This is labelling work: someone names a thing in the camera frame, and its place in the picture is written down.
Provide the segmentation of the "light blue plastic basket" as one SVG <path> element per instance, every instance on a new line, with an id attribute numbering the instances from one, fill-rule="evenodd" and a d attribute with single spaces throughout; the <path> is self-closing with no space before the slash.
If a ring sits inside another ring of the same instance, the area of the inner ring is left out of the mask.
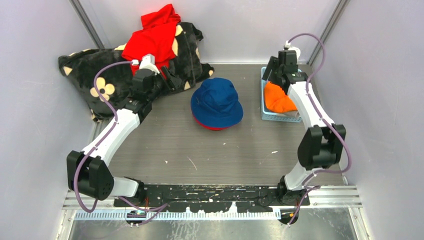
<path id="1" fill-rule="evenodd" d="M 302 121 L 300 118 L 288 117 L 284 113 L 275 113 L 267 109 L 264 100 L 264 87 L 268 81 L 260 80 L 260 109 L 261 109 L 261 119 L 267 121 L 278 121 L 278 122 L 289 122 L 289 123 L 300 123 Z"/>

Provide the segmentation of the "orange hat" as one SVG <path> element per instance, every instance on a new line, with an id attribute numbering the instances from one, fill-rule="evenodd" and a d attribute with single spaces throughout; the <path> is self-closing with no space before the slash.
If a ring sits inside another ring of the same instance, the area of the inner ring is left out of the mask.
<path id="1" fill-rule="evenodd" d="M 271 112 L 284 114 L 297 111 L 294 102 L 286 95 L 283 89 L 270 81 L 265 84 L 263 96 L 265 106 Z"/>

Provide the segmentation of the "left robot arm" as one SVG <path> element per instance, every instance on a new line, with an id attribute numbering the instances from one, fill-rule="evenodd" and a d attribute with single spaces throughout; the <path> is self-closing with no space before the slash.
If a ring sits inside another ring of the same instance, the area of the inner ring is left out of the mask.
<path id="1" fill-rule="evenodd" d="M 95 201 L 126 198 L 135 207 L 145 202 L 145 184 L 130 177 L 114 177 L 109 164 L 129 134 L 150 113 L 153 101 L 183 86 L 183 81 L 166 67 L 155 70 L 144 66 L 136 71 L 129 96 L 114 110 L 112 121 L 83 150 L 73 150 L 66 158 L 68 187 L 79 202 L 82 196 Z"/>

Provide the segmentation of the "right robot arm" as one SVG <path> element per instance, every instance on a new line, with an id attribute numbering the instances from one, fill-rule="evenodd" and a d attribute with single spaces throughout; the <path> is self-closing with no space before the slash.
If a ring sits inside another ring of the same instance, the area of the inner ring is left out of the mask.
<path id="1" fill-rule="evenodd" d="M 297 149 L 298 162 L 277 185 L 279 202 L 288 206 L 305 192 L 306 185 L 316 174 L 339 163 L 346 128 L 334 123 L 325 113 L 308 74 L 299 71 L 295 50 L 287 48 L 271 56 L 262 79 L 280 87 L 293 101 L 305 127 Z"/>

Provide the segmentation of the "blue bucket hat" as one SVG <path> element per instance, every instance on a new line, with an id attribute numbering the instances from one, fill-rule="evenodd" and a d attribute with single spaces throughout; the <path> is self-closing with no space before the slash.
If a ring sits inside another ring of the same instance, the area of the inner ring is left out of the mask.
<path id="1" fill-rule="evenodd" d="M 191 96 L 190 110 L 195 121 L 209 129 L 231 128 L 244 117 L 233 82 L 222 77 L 202 82 Z"/>

